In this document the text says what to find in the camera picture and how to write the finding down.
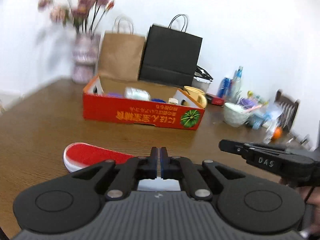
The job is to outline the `red white lint brush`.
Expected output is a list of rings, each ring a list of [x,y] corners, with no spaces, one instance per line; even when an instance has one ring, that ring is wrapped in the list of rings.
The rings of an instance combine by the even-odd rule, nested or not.
[[[113,160],[116,164],[123,164],[134,155],[121,153],[84,142],[75,142],[68,145],[63,152],[63,162],[69,172],[75,172],[105,160]],[[139,191],[180,191],[177,180],[143,179],[138,183]]]

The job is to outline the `white wipes canister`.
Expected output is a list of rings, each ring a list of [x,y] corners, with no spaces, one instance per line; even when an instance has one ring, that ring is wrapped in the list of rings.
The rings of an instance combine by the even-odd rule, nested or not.
[[[150,101],[150,94],[143,89],[126,87],[124,91],[124,98],[131,100]]]

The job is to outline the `white cube power adapter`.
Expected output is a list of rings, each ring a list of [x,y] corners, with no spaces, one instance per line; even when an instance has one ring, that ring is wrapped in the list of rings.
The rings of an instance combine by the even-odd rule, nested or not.
[[[178,100],[176,98],[169,98],[168,103],[172,105],[178,105]]]

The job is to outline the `blue screw lid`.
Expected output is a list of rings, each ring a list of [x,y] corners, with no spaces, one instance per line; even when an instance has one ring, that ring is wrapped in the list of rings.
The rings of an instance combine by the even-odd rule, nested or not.
[[[152,102],[158,102],[158,103],[166,103],[166,101],[162,100],[162,99],[156,99],[156,98],[153,98],[151,99]]]

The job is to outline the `purple screw lid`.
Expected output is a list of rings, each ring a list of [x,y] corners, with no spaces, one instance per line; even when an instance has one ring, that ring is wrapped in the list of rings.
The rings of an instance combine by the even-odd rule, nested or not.
[[[113,98],[123,98],[124,96],[119,93],[108,93],[107,96],[113,97]]]

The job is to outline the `orange fruit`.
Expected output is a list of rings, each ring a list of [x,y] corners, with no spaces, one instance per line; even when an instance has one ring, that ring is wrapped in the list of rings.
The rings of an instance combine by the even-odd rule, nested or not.
[[[281,127],[277,127],[275,130],[274,130],[274,133],[272,135],[272,140],[275,141],[275,140],[278,140],[281,138],[281,136],[283,135],[283,129]]]

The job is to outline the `wooden chair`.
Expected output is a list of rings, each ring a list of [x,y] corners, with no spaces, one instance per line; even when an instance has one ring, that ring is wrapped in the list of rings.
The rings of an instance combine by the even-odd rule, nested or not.
[[[279,89],[276,92],[274,102],[282,109],[282,114],[279,118],[280,127],[283,131],[289,133],[293,126],[298,107],[300,105],[300,100],[294,100]]]

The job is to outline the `small white spray bottle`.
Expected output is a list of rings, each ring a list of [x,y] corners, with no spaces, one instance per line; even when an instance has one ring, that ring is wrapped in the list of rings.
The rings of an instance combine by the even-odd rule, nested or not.
[[[270,126],[266,130],[266,135],[264,137],[263,143],[265,143],[265,144],[270,143],[276,128],[277,128],[277,120],[272,120],[270,123]]]

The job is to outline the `blue white yogurt cup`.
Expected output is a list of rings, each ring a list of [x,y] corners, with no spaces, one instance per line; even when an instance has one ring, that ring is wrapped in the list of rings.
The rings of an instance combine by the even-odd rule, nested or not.
[[[265,116],[261,114],[254,113],[251,116],[250,124],[253,129],[259,129],[265,122]]]

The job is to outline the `red cardboard box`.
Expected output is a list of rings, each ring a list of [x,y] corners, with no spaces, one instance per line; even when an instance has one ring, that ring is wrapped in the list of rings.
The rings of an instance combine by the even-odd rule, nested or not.
[[[176,98],[179,104],[107,96],[108,93],[124,95],[126,87],[146,90],[152,98],[164,101]],[[204,108],[180,88],[142,81],[121,82],[100,76],[95,76],[84,87],[82,101],[84,119],[121,124],[196,130],[204,114]]]

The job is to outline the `white ceramic bowl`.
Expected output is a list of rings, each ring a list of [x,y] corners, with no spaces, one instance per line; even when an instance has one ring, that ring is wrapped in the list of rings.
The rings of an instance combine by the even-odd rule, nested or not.
[[[226,102],[223,107],[224,122],[232,127],[242,126],[249,118],[250,113],[241,105]]]

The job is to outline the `clear food container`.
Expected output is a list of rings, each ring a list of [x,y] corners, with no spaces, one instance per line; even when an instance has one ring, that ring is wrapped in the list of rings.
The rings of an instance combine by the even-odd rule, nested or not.
[[[212,81],[212,76],[205,69],[200,66],[196,67],[192,81],[193,87],[200,89],[206,93]]]

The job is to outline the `brown paper bag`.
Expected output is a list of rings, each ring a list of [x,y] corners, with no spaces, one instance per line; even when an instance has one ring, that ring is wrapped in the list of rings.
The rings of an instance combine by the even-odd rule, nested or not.
[[[133,22],[118,16],[111,32],[105,32],[98,61],[98,74],[108,79],[137,81],[145,37],[134,33]]]

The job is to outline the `pink textured vase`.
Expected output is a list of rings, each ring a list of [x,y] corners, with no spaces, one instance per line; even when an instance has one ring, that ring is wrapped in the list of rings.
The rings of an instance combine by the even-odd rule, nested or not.
[[[95,74],[99,59],[100,34],[77,34],[72,50],[72,80],[87,84]]]

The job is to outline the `dried pink roses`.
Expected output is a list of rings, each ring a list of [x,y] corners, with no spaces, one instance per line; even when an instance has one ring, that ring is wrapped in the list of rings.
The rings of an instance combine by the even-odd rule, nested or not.
[[[53,23],[71,24],[77,34],[93,36],[102,18],[114,7],[114,0],[39,0],[39,12],[50,10]]]

